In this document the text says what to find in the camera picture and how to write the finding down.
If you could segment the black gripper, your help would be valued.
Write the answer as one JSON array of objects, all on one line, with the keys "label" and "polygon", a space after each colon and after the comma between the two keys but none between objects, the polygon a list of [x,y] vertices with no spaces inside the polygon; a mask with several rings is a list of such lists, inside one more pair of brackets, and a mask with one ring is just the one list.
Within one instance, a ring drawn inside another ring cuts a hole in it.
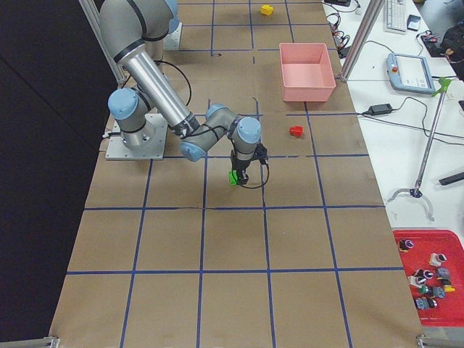
[{"label": "black gripper", "polygon": [[240,152],[236,146],[231,150],[231,170],[237,170],[239,174],[239,185],[245,186],[249,181],[246,173],[250,163],[258,160],[261,165],[268,169],[268,150],[262,143],[257,143],[255,150],[250,153]]}]

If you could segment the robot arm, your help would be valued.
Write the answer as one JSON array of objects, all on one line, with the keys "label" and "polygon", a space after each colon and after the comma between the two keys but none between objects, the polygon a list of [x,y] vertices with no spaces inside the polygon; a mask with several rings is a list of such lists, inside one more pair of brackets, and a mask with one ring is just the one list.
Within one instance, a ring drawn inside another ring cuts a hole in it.
[{"label": "robot arm", "polygon": [[261,124],[242,117],[222,104],[213,104],[200,124],[158,68],[147,43],[162,43],[179,24],[176,1],[105,1],[100,9],[102,41],[116,64],[124,67],[136,82],[135,88],[120,88],[108,98],[108,107],[129,148],[151,136],[153,127],[145,114],[152,108],[166,119],[170,130],[182,142],[182,155],[192,162],[205,157],[222,138],[232,143],[232,186],[246,188],[250,163],[268,165],[267,149],[261,143]]}]

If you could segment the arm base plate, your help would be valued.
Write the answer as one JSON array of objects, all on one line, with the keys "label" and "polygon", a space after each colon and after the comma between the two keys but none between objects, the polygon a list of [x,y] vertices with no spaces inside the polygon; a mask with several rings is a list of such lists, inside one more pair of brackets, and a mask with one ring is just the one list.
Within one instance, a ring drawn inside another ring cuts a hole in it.
[{"label": "arm base plate", "polygon": [[182,27],[182,22],[178,20],[170,21],[168,34],[163,39],[164,50],[178,51],[180,49]]},{"label": "arm base plate", "polygon": [[120,131],[117,122],[109,137],[107,160],[163,160],[167,138],[167,121],[161,114],[147,113],[146,124],[138,133]]}]

